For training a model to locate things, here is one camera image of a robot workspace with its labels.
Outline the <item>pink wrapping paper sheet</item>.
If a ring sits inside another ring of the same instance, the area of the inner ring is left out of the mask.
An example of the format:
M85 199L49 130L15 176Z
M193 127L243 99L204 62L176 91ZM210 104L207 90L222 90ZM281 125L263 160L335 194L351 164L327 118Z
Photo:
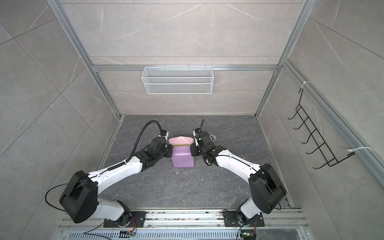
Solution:
M191 145L194 139L190 137L175 137L169 139L173 146L172 164L174 168L194 168L195 160L191 154Z

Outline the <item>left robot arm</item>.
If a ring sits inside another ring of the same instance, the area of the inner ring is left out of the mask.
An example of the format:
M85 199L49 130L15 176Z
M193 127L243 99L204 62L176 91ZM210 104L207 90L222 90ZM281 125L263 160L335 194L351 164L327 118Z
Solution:
M125 227L132 219L128 206L120 200L103 200L99 195L117 182L153 167L158 160L170 158L172 152L173 145L167 138L156 137L129 160L90 173L78 171L66 186L59 203L75 224L88 219L105 219Z

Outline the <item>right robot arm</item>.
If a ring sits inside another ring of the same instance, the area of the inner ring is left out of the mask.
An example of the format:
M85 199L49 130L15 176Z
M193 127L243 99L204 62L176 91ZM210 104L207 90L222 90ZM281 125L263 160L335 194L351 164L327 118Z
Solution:
M249 184L251 197L237 208L237 219L247 225L261 213L280 210L280 201L286 196L281 179L270 164L258 165L248 162L226 148L215 145L208 132L195 129L195 142L191 145L192 156L202 156L206 165L215 165L231 171Z

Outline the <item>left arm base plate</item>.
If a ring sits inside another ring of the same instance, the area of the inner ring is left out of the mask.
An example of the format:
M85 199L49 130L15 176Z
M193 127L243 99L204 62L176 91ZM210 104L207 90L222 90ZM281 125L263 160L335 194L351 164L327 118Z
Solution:
M105 220L104 228L142 228L145 223L147 212L137 211L124 213L117 221Z

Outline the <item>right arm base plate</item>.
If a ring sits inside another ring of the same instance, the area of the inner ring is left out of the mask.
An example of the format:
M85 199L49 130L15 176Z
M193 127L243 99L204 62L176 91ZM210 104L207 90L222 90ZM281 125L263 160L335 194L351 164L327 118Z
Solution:
M224 209L222 211L225 227L264 227L265 222L262 214L255 215L252 219L248 219L241 212L229 211Z

